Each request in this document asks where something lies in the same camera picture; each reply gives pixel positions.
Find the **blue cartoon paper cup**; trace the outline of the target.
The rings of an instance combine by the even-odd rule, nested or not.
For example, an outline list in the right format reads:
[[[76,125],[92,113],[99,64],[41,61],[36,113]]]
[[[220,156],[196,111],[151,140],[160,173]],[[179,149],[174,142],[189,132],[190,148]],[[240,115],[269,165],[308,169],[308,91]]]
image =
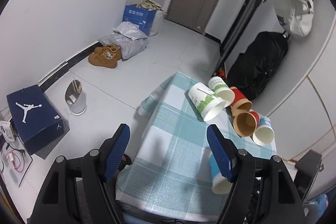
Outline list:
[[[274,130],[268,117],[261,117],[252,135],[252,140],[259,146],[266,146],[274,139]]]
[[[226,177],[222,176],[212,152],[209,155],[209,162],[212,178],[212,191],[215,194],[228,194],[231,190],[232,183],[230,183]]]

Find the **red paper cup front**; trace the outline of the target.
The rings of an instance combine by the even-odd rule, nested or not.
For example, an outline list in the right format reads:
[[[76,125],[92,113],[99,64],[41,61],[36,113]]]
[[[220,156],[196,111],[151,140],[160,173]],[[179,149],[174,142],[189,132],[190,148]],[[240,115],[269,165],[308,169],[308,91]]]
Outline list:
[[[239,113],[233,121],[233,127],[240,137],[250,137],[254,134],[260,121],[260,116],[255,111]]]

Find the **red paper cup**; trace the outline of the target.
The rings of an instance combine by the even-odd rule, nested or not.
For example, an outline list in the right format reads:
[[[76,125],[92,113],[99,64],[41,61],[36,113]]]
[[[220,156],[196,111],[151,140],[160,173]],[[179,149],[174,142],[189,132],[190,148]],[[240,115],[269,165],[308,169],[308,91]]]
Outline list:
[[[250,137],[254,134],[260,121],[260,116],[255,111],[239,113],[233,121],[233,127],[240,137]]]
[[[231,114],[233,117],[243,112],[249,112],[252,109],[252,102],[237,88],[230,87],[234,92],[235,99],[231,104]]]

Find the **green white paper cup left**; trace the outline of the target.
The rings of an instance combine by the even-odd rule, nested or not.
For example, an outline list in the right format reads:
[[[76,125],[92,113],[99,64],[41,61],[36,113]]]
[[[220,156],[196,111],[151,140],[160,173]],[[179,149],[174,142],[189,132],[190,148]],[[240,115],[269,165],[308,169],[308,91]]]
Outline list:
[[[215,118],[226,105],[225,100],[203,83],[194,84],[189,90],[188,96],[204,122]]]

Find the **red paper cup rear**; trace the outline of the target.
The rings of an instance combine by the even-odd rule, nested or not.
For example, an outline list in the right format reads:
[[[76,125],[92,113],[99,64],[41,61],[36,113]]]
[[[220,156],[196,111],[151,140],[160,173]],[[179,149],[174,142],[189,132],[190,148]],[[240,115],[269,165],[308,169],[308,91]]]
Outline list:
[[[235,99],[231,104],[231,114],[233,117],[243,112],[249,112],[252,109],[252,102],[237,88],[230,87],[234,92]]]

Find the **green white paper cup right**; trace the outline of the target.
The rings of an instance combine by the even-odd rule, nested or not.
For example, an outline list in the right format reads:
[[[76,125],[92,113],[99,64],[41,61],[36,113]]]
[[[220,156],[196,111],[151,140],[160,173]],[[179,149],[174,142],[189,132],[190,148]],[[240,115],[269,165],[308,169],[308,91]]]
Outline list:
[[[215,76],[210,78],[209,80],[209,88],[221,99],[224,100],[224,107],[228,107],[232,104],[235,99],[234,92],[228,87],[228,85],[224,82],[224,80]]]

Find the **teal plaid tablecloth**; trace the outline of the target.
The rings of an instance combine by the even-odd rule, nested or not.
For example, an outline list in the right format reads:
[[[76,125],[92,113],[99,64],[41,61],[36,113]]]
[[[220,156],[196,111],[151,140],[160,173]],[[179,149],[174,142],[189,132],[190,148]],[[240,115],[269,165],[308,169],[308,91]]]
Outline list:
[[[218,219],[227,196],[211,189],[208,123],[187,94],[194,84],[178,72],[142,101],[149,122],[133,163],[117,176],[118,202],[166,218]]]

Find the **silver trash bin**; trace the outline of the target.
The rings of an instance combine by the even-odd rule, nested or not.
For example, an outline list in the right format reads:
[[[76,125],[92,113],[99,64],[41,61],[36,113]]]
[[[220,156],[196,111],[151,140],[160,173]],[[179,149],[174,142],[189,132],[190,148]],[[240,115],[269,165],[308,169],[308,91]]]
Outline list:
[[[87,109],[82,83],[72,80],[65,93],[65,101],[70,112],[75,116],[83,115]]]

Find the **navy Jordan shoe box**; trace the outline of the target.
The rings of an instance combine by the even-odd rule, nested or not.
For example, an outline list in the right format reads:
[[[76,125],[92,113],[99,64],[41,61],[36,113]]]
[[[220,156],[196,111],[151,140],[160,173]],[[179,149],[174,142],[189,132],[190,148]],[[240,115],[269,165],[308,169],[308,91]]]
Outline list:
[[[7,103],[17,133],[30,155],[64,135],[62,117],[38,85],[7,95]]]

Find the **black jacket hanging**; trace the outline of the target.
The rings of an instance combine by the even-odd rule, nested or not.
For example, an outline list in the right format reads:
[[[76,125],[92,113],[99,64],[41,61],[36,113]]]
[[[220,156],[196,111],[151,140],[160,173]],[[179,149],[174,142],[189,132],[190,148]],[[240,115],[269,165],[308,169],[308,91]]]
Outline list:
[[[287,54],[288,40],[284,32],[260,32],[238,55],[228,72],[227,84],[238,88],[249,100],[257,98]]]

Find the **tan suede shoes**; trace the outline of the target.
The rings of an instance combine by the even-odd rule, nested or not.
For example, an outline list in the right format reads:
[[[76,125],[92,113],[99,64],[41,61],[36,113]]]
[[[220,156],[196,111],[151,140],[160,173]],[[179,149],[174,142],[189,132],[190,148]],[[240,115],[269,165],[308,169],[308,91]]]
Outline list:
[[[116,68],[119,60],[121,60],[121,48],[114,43],[97,47],[88,57],[91,65],[110,69]]]

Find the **grey plastic mailer bags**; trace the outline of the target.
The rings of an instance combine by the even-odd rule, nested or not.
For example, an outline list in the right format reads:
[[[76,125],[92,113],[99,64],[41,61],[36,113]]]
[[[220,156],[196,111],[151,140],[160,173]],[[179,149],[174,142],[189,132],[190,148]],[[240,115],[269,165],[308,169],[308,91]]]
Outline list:
[[[98,39],[103,46],[115,44],[121,49],[121,58],[128,60],[141,53],[149,44],[148,36],[131,22],[122,22],[113,33]]]

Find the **blue cardboard box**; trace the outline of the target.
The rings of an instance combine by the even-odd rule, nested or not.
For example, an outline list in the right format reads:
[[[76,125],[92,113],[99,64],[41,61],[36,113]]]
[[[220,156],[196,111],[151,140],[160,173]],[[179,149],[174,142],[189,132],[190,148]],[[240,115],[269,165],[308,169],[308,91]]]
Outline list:
[[[123,12],[122,21],[131,22],[137,25],[144,34],[149,36],[155,15],[155,10],[146,10],[139,8],[136,5],[127,5]]]

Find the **white sack with beige cloth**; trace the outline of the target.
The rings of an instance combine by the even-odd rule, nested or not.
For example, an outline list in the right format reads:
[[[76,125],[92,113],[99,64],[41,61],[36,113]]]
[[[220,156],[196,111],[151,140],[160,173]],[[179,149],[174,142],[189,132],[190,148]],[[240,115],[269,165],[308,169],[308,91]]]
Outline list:
[[[146,12],[144,30],[147,36],[157,35],[162,27],[163,19],[166,15],[164,8],[152,0],[142,0],[136,4],[141,11]]]

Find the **beige backpack hanging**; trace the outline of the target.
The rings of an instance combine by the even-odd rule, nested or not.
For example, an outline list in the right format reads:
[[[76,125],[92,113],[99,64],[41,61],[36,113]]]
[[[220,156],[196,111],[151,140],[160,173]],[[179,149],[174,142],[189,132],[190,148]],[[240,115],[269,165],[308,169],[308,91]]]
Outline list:
[[[313,0],[272,0],[279,24],[299,39],[308,36],[314,18]]]

